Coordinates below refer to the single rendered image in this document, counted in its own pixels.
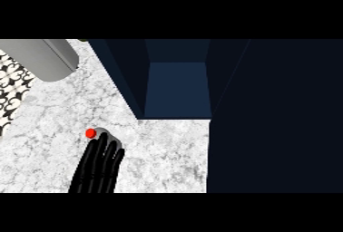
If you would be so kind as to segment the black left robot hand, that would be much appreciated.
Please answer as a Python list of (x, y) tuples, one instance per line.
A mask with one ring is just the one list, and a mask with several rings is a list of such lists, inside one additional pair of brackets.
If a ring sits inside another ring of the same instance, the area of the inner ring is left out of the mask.
[(116, 148), (116, 141), (108, 142), (103, 132), (87, 144), (68, 192), (112, 193), (122, 157), (124, 149)]

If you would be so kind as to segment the clear red-capped water bottle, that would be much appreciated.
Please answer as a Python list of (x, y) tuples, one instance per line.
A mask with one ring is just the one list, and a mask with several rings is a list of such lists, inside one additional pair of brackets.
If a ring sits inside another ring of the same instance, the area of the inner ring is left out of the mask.
[(88, 129), (85, 130), (85, 137), (87, 137), (88, 139), (99, 139), (102, 133), (106, 134), (106, 142), (115, 141), (115, 142), (116, 142), (116, 149), (119, 149), (119, 148), (121, 148), (121, 141), (119, 141), (119, 139), (109, 133), (109, 131), (108, 131), (105, 128), (102, 128), (102, 127), (88, 128)]

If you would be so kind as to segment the dark blue open cabinet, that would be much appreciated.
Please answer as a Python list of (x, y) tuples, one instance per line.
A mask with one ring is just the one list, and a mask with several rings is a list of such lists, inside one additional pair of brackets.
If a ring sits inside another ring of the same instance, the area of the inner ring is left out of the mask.
[(245, 39), (91, 39), (90, 46), (140, 120), (213, 116)]

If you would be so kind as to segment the dark blue cabinet door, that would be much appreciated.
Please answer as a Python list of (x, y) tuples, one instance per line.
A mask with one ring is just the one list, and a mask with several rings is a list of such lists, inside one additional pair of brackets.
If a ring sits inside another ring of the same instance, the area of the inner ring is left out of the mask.
[(343, 40), (251, 40), (208, 129), (210, 193), (343, 192)]

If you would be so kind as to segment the grey rounded appliance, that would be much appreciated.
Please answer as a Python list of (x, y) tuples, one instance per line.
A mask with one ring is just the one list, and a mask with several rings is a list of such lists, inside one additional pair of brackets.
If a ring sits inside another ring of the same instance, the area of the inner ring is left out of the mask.
[(78, 68), (78, 54), (65, 39), (0, 39), (0, 49), (43, 82), (60, 81)]

